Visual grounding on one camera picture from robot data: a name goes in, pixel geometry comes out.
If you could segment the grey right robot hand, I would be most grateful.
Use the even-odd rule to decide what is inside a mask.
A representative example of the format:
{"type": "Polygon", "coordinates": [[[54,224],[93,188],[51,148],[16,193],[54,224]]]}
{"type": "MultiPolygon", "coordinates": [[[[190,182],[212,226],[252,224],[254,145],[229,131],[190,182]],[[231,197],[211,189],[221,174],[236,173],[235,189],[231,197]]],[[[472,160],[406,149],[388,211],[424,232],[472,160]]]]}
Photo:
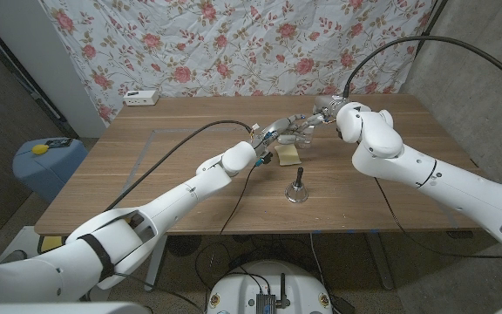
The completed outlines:
{"type": "Polygon", "coordinates": [[[322,95],[315,98],[313,113],[306,119],[307,126],[318,126],[337,122],[338,115],[343,116],[352,110],[351,102],[338,95],[322,95]]]}

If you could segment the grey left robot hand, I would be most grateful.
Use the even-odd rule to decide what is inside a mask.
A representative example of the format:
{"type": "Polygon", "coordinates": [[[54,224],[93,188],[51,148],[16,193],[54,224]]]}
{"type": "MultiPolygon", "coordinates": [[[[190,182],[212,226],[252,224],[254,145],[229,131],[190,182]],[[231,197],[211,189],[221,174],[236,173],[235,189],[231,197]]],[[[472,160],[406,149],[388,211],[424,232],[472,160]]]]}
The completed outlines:
{"type": "Polygon", "coordinates": [[[259,153],[266,150],[275,141],[281,145],[308,145],[311,142],[311,137],[305,133],[301,125],[297,124],[297,121],[302,119],[305,119],[304,115],[295,114],[276,120],[253,136],[251,146],[259,153]]]}

